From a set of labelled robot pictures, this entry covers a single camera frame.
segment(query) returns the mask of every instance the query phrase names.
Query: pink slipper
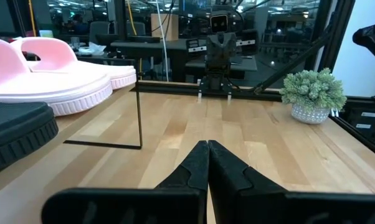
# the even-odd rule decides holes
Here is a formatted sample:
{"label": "pink slipper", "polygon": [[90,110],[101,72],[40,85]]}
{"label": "pink slipper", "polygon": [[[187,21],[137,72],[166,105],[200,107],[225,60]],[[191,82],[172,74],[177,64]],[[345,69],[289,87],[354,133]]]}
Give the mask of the pink slipper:
{"label": "pink slipper", "polygon": [[22,52],[0,40],[1,103],[44,101],[62,116],[90,109],[112,91],[105,74],[31,72]]}
{"label": "pink slipper", "polygon": [[114,90],[134,84],[136,71],[133,66],[110,66],[77,60],[71,47],[64,41],[48,37],[25,37],[11,43],[21,51],[33,53],[38,62],[27,62],[32,72],[80,72],[95,71],[110,77]]}

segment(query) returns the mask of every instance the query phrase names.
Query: textured planter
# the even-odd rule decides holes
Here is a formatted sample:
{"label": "textured planter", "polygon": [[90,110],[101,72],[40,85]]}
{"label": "textured planter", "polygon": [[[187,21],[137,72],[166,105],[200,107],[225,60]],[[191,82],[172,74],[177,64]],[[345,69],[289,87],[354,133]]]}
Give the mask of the textured planter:
{"label": "textured planter", "polygon": [[330,109],[315,108],[313,111],[306,111],[303,106],[293,104],[292,116],[306,124],[320,124],[326,121]]}

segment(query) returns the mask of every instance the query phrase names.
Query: cardboard box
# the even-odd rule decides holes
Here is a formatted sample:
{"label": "cardboard box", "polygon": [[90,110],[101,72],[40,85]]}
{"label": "cardboard box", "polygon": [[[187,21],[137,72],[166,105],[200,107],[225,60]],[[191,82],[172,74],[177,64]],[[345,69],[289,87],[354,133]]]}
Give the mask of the cardboard box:
{"label": "cardboard box", "polygon": [[[164,21],[165,17],[167,14],[160,14],[161,17],[161,22]],[[179,23],[178,23],[178,15],[170,14],[166,20],[163,23],[163,31],[164,35],[167,31],[167,25],[168,25],[168,20],[169,20],[169,28],[168,28],[168,33],[166,36],[166,40],[178,40],[179,39]],[[154,30],[155,28],[160,26],[160,22],[158,21],[158,15],[157,14],[152,14],[151,15],[151,30]],[[158,28],[155,31],[151,33],[152,37],[160,37],[161,36],[161,29]]]}

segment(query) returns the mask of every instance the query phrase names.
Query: person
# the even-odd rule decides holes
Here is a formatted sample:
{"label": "person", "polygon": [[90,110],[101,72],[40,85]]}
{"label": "person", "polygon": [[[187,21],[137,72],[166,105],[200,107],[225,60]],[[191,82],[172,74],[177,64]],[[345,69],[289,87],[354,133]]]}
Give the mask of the person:
{"label": "person", "polygon": [[76,14],[73,16],[74,22],[74,32],[77,35],[85,35],[89,33],[89,26],[88,24],[82,21],[81,14]]}

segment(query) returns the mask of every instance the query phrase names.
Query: wood grain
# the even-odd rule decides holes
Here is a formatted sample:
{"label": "wood grain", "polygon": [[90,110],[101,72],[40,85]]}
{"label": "wood grain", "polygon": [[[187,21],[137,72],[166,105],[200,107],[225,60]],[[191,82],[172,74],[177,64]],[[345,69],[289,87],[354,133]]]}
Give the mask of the wood grain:
{"label": "wood grain", "polygon": [[[375,194],[373,152],[332,120],[302,124],[274,102],[142,93],[142,150],[62,144],[138,144],[135,93],[127,91],[58,118],[54,140],[0,172],[0,223],[40,223],[45,200],[69,187],[153,188],[203,139],[289,190]],[[211,201],[208,209],[214,223]]]}

